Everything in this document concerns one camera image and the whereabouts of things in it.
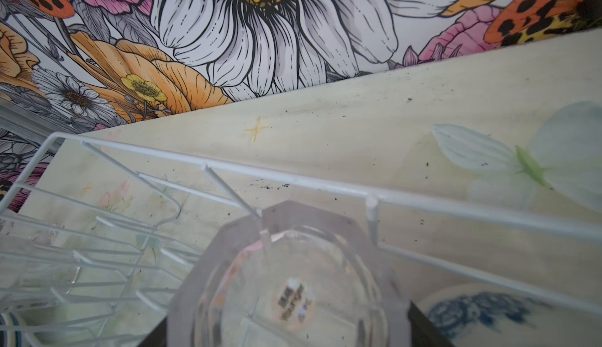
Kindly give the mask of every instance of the white daisy illustration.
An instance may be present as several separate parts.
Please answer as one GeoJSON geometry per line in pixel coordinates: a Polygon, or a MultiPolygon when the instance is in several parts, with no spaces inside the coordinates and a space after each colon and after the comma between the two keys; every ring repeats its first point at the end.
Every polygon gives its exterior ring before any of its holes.
{"type": "Polygon", "coordinates": [[[78,116],[105,122],[117,118],[107,100],[75,78],[42,68],[34,69],[31,78],[58,111],[72,110],[78,116]]]}
{"type": "Polygon", "coordinates": [[[359,73],[355,54],[387,61],[397,37],[385,0],[154,0],[153,26],[177,61],[234,100],[359,73]]]}

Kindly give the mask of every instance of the metal frame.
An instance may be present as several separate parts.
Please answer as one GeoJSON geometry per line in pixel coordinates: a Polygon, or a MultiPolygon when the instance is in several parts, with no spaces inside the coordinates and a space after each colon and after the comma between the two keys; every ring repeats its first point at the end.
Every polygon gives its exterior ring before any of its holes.
{"type": "MultiPolygon", "coordinates": [[[[166,246],[161,247],[161,253],[173,260],[174,262],[183,264],[189,268],[192,267],[194,262],[200,257],[201,252],[197,249],[192,248],[191,246],[187,246],[174,238],[170,238],[167,236],[163,236],[158,232],[157,227],[164,224],[170,223],[177,219],[180,211],[181,205],[174,200],[171,196],[165,194],[161,191],[156,185],[159,184],[163,186],[167,186],[173,189],[181,190],[183,192],[188,192],[190,194],[206,198],[208,200],[213,200],[222,204],[226,204],[232,207],[238,207],[242,210],[245,210],[248,214],[254,216],[255,218],[261,217],[261,210],[250,206],[245,200],[243,200],[232,188],[219,176],[215,173],[215,169],[225,170],[233,173],[238,173],[242,175],[248,175],[257,178],[266,178],[274,181],[282,181],[282,183],[288,183],[290,185],[297,185],[301,187],[306,187],[309,189],[320,190],[331,192],[336,195],[345,195],[345,196],[353,196],[357,198],[363,198],[365,200],[365,213],[366,219],[368,221],[368,235],[373,244],[377,245],[382,251],[387,253],[396,255],[398,257],[402,257],[405,259],[410,259],[413,261],[417,261],[420,263],[428,264],[430,266],[440,268],[443,270],[447,270],[449,272],[453,272],[455,274],[464,275],[469,278],[483,281],[487,283],[497,284],[501,287],[506,287],[508,289],[512,289],[514,291],[522,292],[528,294],[533,298],[542,299],[550,304],[555,304],[558,306],[563,306],[567,308],[572,308],[575,310],[590,312],[599,316],[602,316],[602,306],[599,304],[592,304],[588,301],[583,301],[581,299],[577,299],[573,296],[569,296],[563,293],[548,291],[545,289],[541,289],[535,286],[532,286],[527,283],[522,283],[520,281],[511,280],[499,275],[491,274],[482,270],[477,270],[474,268],[470,268],[468,266],[463,266],[460,264],[456,264],[453,262],[445,261],[442,259],[430,257],[428,255],[419,254],[415,252],[411,252],[402,248],[398,248],[396,246],[388,245],[385,243],[378,242],[378,234],[379,234],[379,209],[380,205],[383,203],[395,204],[407,208],[413,208],[421,211],[428,211],[431,213],[439,213],[445,215],[451,215],[455,217],[460,217],[463,219],[470,219],[474,221],[488,222],[488,223],[497,223],[506,225],[508,227],[513,228],[521,228],[524,230],[532,230],[532,231],[541,231],[557,234],[560,236],[564,236],[566,238],[577,238],[585,241],[602,243],[602,228],[583,223],[572,221],[568,219],[558,219],[548,216],[537,215],[534,213],[527,213],[521,211],[510,210],[506,208],[498,208],[493,206],[486,206],[483,204],[477,204],[472,202],[463,202],[459,200],[449,200],[447,198],[440,198],[429,195],[421,195],[418,193],[405,192],[400,190],[389,190],[382,189],[378,187],[370,187],[363,186],[357,184],[344,183],[340,181],[331,181],[327,179],[321,179],[316,177],[309,177],[304,175],[298,175],[295,173],[284,172],[281,170],[272,170],[266,168],[260,168],[256,166],[250,166],[245,164],[238,164],[232,162],[226,162],[223,160],[216,160],[212,158],[199,157],[189,154],[182,154],[178,152],[170,152],[164,151],[161,149],[155,149],[150,147],[141,147],[137,145],[130,145],[125,143],[119,143],[116,141],[108,141],[102,139],[96,139],[92,137],[86,136],[78,136],[67,134],[64,132],[55,132],[49,136],[49,138],[42,144],[38,152],[31,159],[26,168],[22,171],[19,178],[15,182],[15,184],[9,189],[7,194],[4,196],[4,199],[0,202],[0,213],[2,213],[1,218],[13,221],[16,223],[24,223],[35,225],[37,228],[45,228],[49,230],[57,230],[61,233],[71,233],[75,235],[84,235],[91,238],[98,238],[104,240],[106,242],[117,243],[122,245],[124,249],[123,251],[115,251],[115,250],[106,250],[102,249],[89,249],[94,251],[85,251],[84,249],[78,251],[72,251],[73,255],[78,259],[77,265],[84,268],[97,268],[97,269],[105,269],[105,270],[113,270],[120,277],[123,278],[123,282],[118,283],[94,283],[94,284],[83,284],[86,286],[123,286],[123,291],[121,295],[116,298],[101,298],[95,296],[75,296],[75,295],[66,295],[63,291],[60,291],[60,288],[57,286],[43,289],[43,292],[46,296],[53,299],[54,301],[59,302],[67,302],[67,303],[78,303],[78,302],[99,302],[108,305],[109,312],[103,316],[96,316],[94,319],[100,319],[98,317],[104,317],[103,327],[100,332],[93,333],[90,328],[88,331],[91,334],[91,339],[82,340],[79,342],[71,342],[68,344],[62,344],[64,346],[84,346],[84,345],[96,345],[99,342],[110,342],[114,345],[121,345],[122,343],[130,343],[136,340],[142,340],[144,338],[143,335],[132,336],[132,335],[120,335],[120,336],[104,336],[104,325],[107,324],[109,319],[114,316],[115,308],[117,304],[124,301],[141,301],[147,304],[151,309],[156,310],[160,313],[165,313],[167,310],[167,304],[160,304],[153,300],[149,294],[156,292],[163,292],[169,294],[173,294],[174,289],[159,289],[159,288],[144,288],[138,289],[136,291],[136,296],[124,296],[125,289],[130,285],[132,274],[136,269],[150,269],[163,272],[163,274],[173,278],[174,280],[181,282],[182,278],[179,278],[175,274],[169,272],[168,270],[157,267],[157,266],[149,266],[140,264],[140,260],[142,255],[144,254],[145,249],[147,248],[147,244],[150,238],[157,238],[166,246]],[[73,200],[68,197],[58,195],[47,190],[43,190],[40,188],[28,186],[25,184],[25,181],[32,173],[33,169],[39,162],[39,160],[43,157],[45,152],[53,147],[54,142],[57,139],[65,139],[65,140],[74,140],[79,141],[85,149],[93,152],[95,155],[100,156],[104,160],[110,162],[116,167],[122,169],[128,175],[138,179],[141,183],[146,185],[150,190],[154,191],[161,197],[169,200],[175,207],[174,214],[167,219],[161,220],[154,225],[149,225],[143,221],[126,217],[123,215],[119,215],[102,208],[98,208],[86,203],[83,203],[79,200],[73,200]],[[192,189],[190,187],[180,185],[177,183],[173,183],[164,179],[160,179],[154,176],[151,176],[146,173],[135,172],[120,162],[116,161],[114,158],[105,154],[98,148],[93,145],[97,145],[100,147],[110,147],[114,149],[119,149],[123,151],[128,151],[136,154],[149,155],[153,157],[173,160],[174,162],[187,163],[200,167],[200,169],[209,177],[212,181],[214,181],[230,198],[224,198],[219,195],[214,195],[207,192],[201,192],[199,190],[192,189]],[[21,215],[9,215],[6,212],[6,208],[8,207],[11,200],[14,198],[15,194],[19,189],[28,189],[31,191],[42,192],[49,196],[55,196],[62,200],[68,200],[74,204],[87,207],[91,210],[103,213],[105,216],[97,216],[97,220],[104,225],[110,226],[111,228],[120,228],[125,231],[135,232],[137,234],[142,234],[146,236],[145,242],[142,245],[142,248],[136,248],[135,246],[111,239],[111,238],[102,238],[100,236],[92,236],[83,232],[73,231],[73,230],[65,230],[62,228],[56,228],[49,224],[43,223],[41,221],[36,221],[35,219],[21,216],[21,215]],[[135,255],[137,256],[137,260],[134,263],[121,263],[117,261],[110,260],[98,260],[93,259],[89,256],[88,253],[110,253],[117,255],[135,255]]],[[[0,252],[0,255],[9,256],[17,259],[30,259],[30,260],[38,260],[43,261],[40,257],[23,257],[23,255],[19,255],[17,253],[11,252],[0,252]]],[[[64,264],[73,264],[73,262],[63,262],[64,264]]],[[[64,287],[72,288],[78,287],[82,284],[72,283],[65,284],[64,287]]],[[[0,289],[0,293],[6,291],[18,291],[18,289],[0,289]]],[[[56,331],[70,331],[73,328],[81,328],[77,325],[82,323],[87,323],[89,321],[94,321],[88,319],[79,319],[72,320],[68,322],[63,322],[62,324],[52,325],[52,329],[56,331]]],[[[42,325],[42,326],[15,326],[15,327],[2,327],[0,329],[15,329],[21,330],[25,333],[27,339],[34,347],[42,347],[44,344],[40,343],[40,341],[36,338],[35,333],[39,331],[47,331],[50,328],[50,325],[42,325]]]]}

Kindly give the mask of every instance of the leaf illustration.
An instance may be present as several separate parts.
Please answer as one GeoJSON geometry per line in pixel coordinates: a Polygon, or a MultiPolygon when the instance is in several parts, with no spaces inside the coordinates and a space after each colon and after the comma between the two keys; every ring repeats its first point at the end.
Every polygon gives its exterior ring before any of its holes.
{"type": "Polygon", "coordinates": [[[113,15],[106,11],[103,14],[126,40],[157,48],[155,39],[145,28],[136,9],[129,14],[113,15]]]}
{"type": "Polygon", "coordinates": [[[51,37],[48,38],[48,50],[50,56],[56,59],[57,61],[63,61],[65,59],[58,53],[58,48],[56,47],[56,44],[54,43],[51,37]]]}
{"type": "Polygon", "coordinates": [[[4,0],[0,0],[0,19],[6,20],[8,17],[8,7],[5,5],[4,0]]]}
{"type": "Polygon", "coordinates": [[[75,12],[84,21],[84,25],[87,27],[85,32],[95,37],[95,40],[108,42],[111,33],[105,23],[101,7],[88,5],[82,0],[74,0],[71,4],[75,12]]]}

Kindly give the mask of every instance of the floral wallpaper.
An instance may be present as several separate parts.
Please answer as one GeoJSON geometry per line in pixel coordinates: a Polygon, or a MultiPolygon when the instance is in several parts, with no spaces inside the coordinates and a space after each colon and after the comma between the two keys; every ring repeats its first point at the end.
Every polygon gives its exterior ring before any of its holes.
{"type": "MultiPolygon", "coordinates": [[[[0,129],[0,200],[17,180],[39,145],[31,140],[19,137],[12,132],[0,129]]],[[[35,186],[52,160],[52,154],[45,155],[33,170],[26,184],[35,186]]],[[[30,191],[21,189],[8,208],[18,212],[25,203],[30,191]]]]}
{"type": "Polygon", "coordinates": [[[0,97],[87,132],[600,25],[601,0],[0,0],[0,97]]]}

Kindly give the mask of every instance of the white wire rack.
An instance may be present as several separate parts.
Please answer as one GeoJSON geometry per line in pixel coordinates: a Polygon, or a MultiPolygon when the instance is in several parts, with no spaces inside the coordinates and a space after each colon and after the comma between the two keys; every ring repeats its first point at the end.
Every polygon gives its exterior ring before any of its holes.
{"type": "MultiPolygon", "coordinates": [[[[54,258],[48,258],[44,254],[30,253],[16,253],[14,251],[2,251],[0,249],[0,256],[7,257],[16,260],[35,261],[38,263],[46,264],[63,264],[66,266],[77,266],[82,270],[104,270],[112,277],[117,278],[111,281],[93,281],[80,283],[75,278],[70,283],[56,284],[48,287],[36,288],[35,291],[31,289],[23,289],[19,287],[8,287],[0,288],[0,297],[2,295],[27,295],[32,296],[35,294],[37,302],[35,304],[15,303],[15,306],[10,309],[11,312],[19,312],[32,308],[39,307],[51,307],[59,304],[100,304],[107,308],[106,312],[97,314],[94,316],[87,316],[83,318],[70,319],[63,322],[50,322],[44,325],[17,325],[17,326],[0,326],[0,330],[16,330],[21,331],[26,336],[29,343],[34,347],[42,347],[56,344],[48,344],[43,341],[43,338],[39,338],[38,335],[44,333],[69,333],[69,332],[83,332],[86,337],[78,340],[69,340],[68,342],[61,342],[61,346],[100,346],[100,345],[113,345],[121,346],[125,344],[138,343],[145,335],[133,335],[133,334],[117,334],[109,335],[106,332],[106,326],[110,323],[119,310],[120,304],[126,302],[140,302],[146,304],[149,308],[160,314],[165,314],[168,308],[169,297],[175,293],[179,283],[184,279],[183,276],[190,270],[195,261],[200,257],[201,251],[188,246],[174,238],[162,235],[158,231],[158,227],[165,223],[177,222],[177,217],[181,211],[181,205],[172,198],[170,195],[159,189],[156,184],[170,187],[173,189],[181,190],[183,192],[190,193],[195,196],[206,198],[207,200],[213,200],[221,204],[225,204],[232,207],[237,207],[250,215],[257,218],[261,217],[261,209],[250,206],[245,200],[243,200],[232,188],[214,171],[225,170],[231,173],[248,175],[257,178],[265,178],[274,181],[282,181],[290,185],[297,185],[306,187],[309,189],[320,190],[330,192],[336,195],[345,195],[358,197],[365,200],[365,215],[368,222],[368,234],[370,240],[377,245],[382,251],[417,261],[423,264],[434,266],[442,270],[447,270],[456,274],[464,275],[474,280],[497,284],[501,287],[506,287],[514,291],[522,292],[529,295],[532,298],[538,298],[546,301],[549,304],[555,304],[574,310],[585,311],[589,313],[602,316],[602,306],[599,304],[592,304],[588,301],[569,296],[556,291],[548,291],[541,289],[536,286],[532,286],[527,283],[520,281],[511,280],[499,275],[490,274],[488,272],[456,264],[453,262],[445,261],[442,259],[430,257],[428,255],[415,253],[409,250],[405,250],[396,246],[388,245],[385,243],[379,243],[379,209],[383,203],[400,205],[415,210],[428,211],[432,213],[439,213],[445,215],[451,215],[460,217],[463,219],[470,219],[474,221],[481,221],[487,223],[498,223],[513,228],[522,228],[524,230],[541,231],[557,234],[566,238],[577,238],[590,242],[602,243],[602,228],[595,225],[555,219],[552,217],[536,215],[533,213],[520,212],[515,210],[508,210],[504,208],[497,208],[486,206],[482,204],[475,204],[470,202],[463,202],[458,200],[449,200],[445,198],[438,198],[434,196],[421,195],[412,192],[404,192],[398,190],[381,189],[377,187],[369,187],[357,184],[343,183],[339,181],[330,181],[327,179],[308,177],[298,175],[295,173],[283,172],[279,170],[272,170],[266,168],[260,168],[256,166],[249,166],[244,164],[225,162],[222,160],[215,160],[211,158],[199,157],[189,154],[181,154],[178,152],[163,151],[160,149],[154,149],[149,147],[140,147],[136,145],[130,145],[125,143],[119,143],[115,141],[95,139],[86,136],[76,136],[71,134],[65,134],[62,132],[53,133],[45,142],[42,144],[38,152],[31,159],[26,168],[22,171],[17,181],[9,189],[3,200],[0,202],[1,219],[9,221],[19,225],[25,225],[35,227],[39,229],[54,231],[60,234],[71,234],[74,236],[80,236],[85,238],[91,238],[92,240],[98,241],[99,243],[108,244],[111,248],[104,249],[66,249],[60,246],[52,247],[52,249],[68,254],[72,257],[71,260],[57,260],[54,258]],[[147,186],[151,191],[157,193],[165,200],[171,202],[175,208],[173,215],[155,223],[154,225],[145,223],[133,217],[127,217],[115,212],[108,211],[103,208],[99,208],[79,200],[73,200],[71,198],[49,192],[47,190],[39,189],[25,182],[29,175],[36,167],[38,161],[45,155],[45,152],[51,148],[57,139],[74,140],[79,141],[85,149],[93,152],[102,159],[110,162],[116,167],[124,170],[131,177],[138,179],[142,184],[147,186]],[[229,198],[224,198],[219,195],[214,195],[207,192],[202,192],[190,187],[170,182],[165,179],[160,179],[151,176],[146,173],[135,172],[130,168],[127,168],[122,163],[116,161],[113,157],[105,154],[99,147],[110,147],[113,149],[129,151],[136,154],[148,155],[152,157],[173,160],[174,162],[192,164],[198,166],[203,173],[209,177],[215,184],[217,184],[223,192],[225,192],[229,198]],[[15,197],[16,193],[20,189],[31,190],[32,192],[41,192],[48,196],[56,197],[60,200],[71,202],[74,205],[83,206],[90,210],[96,211],[102,216],[97,216],[96,219],[102,225],[108,226],[115,230],[123,231],[123,233],[136,233],[138,235],[145,236],[145,240],[140,248],[132,245],[131,243],[125,242],[119,238],[106,238],[101,236],[95,236],[93,234],[76,231],[66,230],[64,228],[55,227],[43,221],[36,220],[23,215],[17,215],[7,211],[7,207],[11,200],[15,197]],[[155,238],[161,242],[160,253],[167,260],[171,260],[175,264],[182,265],[183,270],[171,270],[166,268],[165,265],[149,265],[141,263],[141,259],[148,249],[149,241],[155,238]],[[125,262],[121,259],[99,259],[99,255],[110,255],[111,257],[130,257],[130,260],[125,262]],[[164,275],[165,277],[173,280],[174,285],[165,287],[136,287],[132,286],[132,275],[136,270],[152,270],[156,275],[164,275]],[[87,287],[119,287],[121,290],[116,292],[116,295],[109,297],[106,296],[90,296],[90,295],[72,295],[71,290],[82,289],[87,287]],[[163,296],[163,299],[167,297],[167,301],[159,301],[157,294],[163,296]],[[99,328],[93,328],[89,326],[92,322],[100,322],[102,326],[99,328]]],[[[49,247],[37,246],[39,249],[49,249],[49,247]]]]}

